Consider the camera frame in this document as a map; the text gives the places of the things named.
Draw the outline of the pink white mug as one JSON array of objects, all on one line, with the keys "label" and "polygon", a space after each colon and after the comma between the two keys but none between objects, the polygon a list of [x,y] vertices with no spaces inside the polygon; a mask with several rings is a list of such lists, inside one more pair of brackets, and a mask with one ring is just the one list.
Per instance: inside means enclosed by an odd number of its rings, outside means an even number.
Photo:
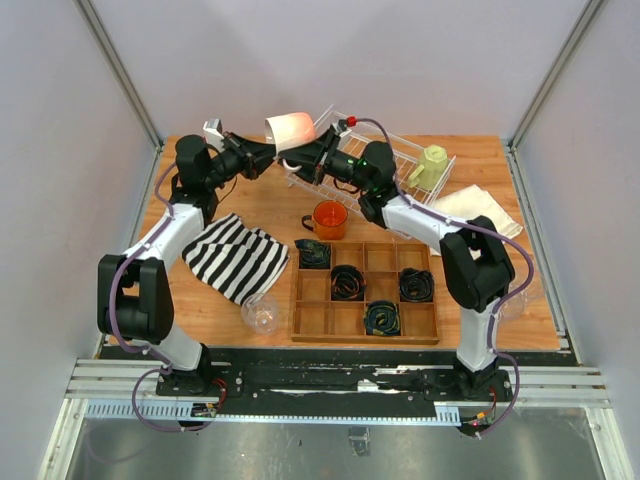
[{"label": "pink white mug", "polygon": [[297,173],[301,166],[289,165],[281,153],[316,139],[314,121],[306,112],[268,117],[264,121],[264,133],[266,141],[275,146],[276,155],[282,160],[284,169],[290,173]]}]

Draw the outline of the orange enamel mug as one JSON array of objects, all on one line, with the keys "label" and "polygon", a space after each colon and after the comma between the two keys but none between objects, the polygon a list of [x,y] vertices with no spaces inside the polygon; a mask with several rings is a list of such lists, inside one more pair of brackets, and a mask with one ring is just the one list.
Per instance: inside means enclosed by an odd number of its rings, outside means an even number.
[{"label": "orange enamel mug", "polygon": [[320,240],[341,240],[346,234],[348,210],[333,200],[318,203],[313,212],[301,218],[301,225]]}]

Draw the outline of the yellow-green mug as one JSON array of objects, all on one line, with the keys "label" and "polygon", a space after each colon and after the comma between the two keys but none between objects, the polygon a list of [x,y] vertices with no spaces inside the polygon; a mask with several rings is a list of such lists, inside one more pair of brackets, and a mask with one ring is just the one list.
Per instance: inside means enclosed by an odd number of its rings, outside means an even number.
[{"label": "yellow-green mug", "polygon": [[408,185],[411,188],[432,191],[445,172],[448,162],[448,154],[444,147],[429,145],[422,151],[416,168],[409,175]]}]

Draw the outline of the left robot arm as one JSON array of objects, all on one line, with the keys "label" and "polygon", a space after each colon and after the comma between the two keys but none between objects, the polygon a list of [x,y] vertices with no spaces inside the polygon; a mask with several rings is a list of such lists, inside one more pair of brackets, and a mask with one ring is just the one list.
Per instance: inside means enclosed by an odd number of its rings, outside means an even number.
[{"label": "left robot arm", "polygon": [[190,394],[207,393],[214,371],[201,362],[204,347],[174,321],[168,273],[182,251],[211,222],[218,189],[237,176],[257,179],[274,161],[276,148],[231,132],[216,138],[191,134],[175,144],[175,159],[161,174],[171,182],[165,212],[152,229],[122,254],[98,264],[97,326],[128,353],[147,352],[180,371]]}]

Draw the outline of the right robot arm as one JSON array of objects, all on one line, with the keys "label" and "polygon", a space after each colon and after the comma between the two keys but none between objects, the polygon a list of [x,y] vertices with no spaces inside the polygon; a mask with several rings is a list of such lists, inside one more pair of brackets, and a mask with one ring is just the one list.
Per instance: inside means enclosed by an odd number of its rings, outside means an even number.
[{"label": "right robot arm", "polygon": [[494,310],[514,279],[513,264],[490,219],[466,221],[448,217],[417,202],[396,181],[396,163],[387,140],[371,141],[359,157],[339,148],[345,134],[334,126],[321,136],[276,140],[276,155],[285,168],[310,184],[326,175],[360,193],[364,218],[401,232],[439,252],[446,286],[460,307],[461,337],[456,357],[462,366],[453,375],[455,392],[474,400],[486,392],[486,369],[495,365]]}]

